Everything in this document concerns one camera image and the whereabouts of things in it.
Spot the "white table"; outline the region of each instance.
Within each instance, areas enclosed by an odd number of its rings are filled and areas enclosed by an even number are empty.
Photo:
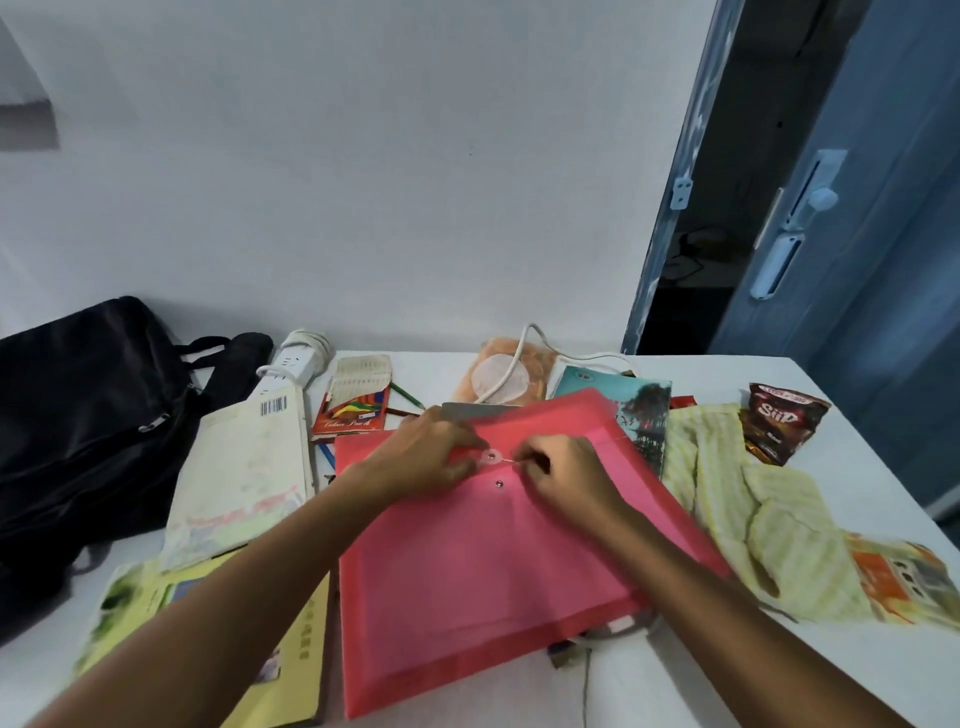
[[[344,352],[351,355],[360,352]],[[392,353],[395,380],[426,404],[444,401],[472,353]],[[634,357],[644,376],[672,379],[674,394],[699,402],[739,400],[751,381],[822,395],[789,359],[753,356]],[[320,404],[326,377],[308,396]],[[404,407],[399,396],[391,404]],[[960,552],[880,462],[836,407],[790,461],[810,473],[837,523],[850,530],[897,536],[932,548],[960,577]],[[322,473],[329,472],[319,462]],[[0,649],[0,728],[22,725],[67,681],[84,630],[113,569],[155,556],[159,533],[113,545],[96,571],[73,579],[73,594],[53,614]],[[900,711],[918,728],[960,724],[960,635],[944,629],[881,624],[788,624],[796,634]],[[342,722],[340,676],[333,676],[328,719]],[[542,653],[366,716],[357,726],[550,725],[579,728],[582,667],[554,670]],[[589,676],[591,726],[734,726],[703,673],[669,629],[649,641],[624,638],[596,650]]]

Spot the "striped cloth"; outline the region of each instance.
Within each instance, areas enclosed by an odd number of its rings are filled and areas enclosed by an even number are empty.
[[[873,620],[817,485],[746,451],[737,404],[670,412],[663,484],[760,601],[796,619]]]

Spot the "pink plastic envelope folder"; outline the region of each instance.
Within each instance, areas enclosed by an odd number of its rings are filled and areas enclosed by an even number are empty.
[[[473,423],[496,452],[531,435],[586,436],[623,497],[697,561],[723,557],[587,389]],[[337,439],[337,469],[389,432]],[[511,463],[383,513],[340,560],[344,699],[361,716],[648,606],[594,547],[530,498]]]

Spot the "barcode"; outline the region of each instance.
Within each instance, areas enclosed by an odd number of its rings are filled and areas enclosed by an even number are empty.
[[[275,400],[266,400],[260,403],[260,417],[282,412],[287,408],[287,396],[277,397]]]

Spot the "forearm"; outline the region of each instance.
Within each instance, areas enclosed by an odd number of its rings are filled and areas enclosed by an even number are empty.
[[[627,507],[598,532],[747,726],[908,726]]]
[[[38,716],[31,728],[216,728],[339,555],[380,513],[377,475],[326,491],[165,608]]]

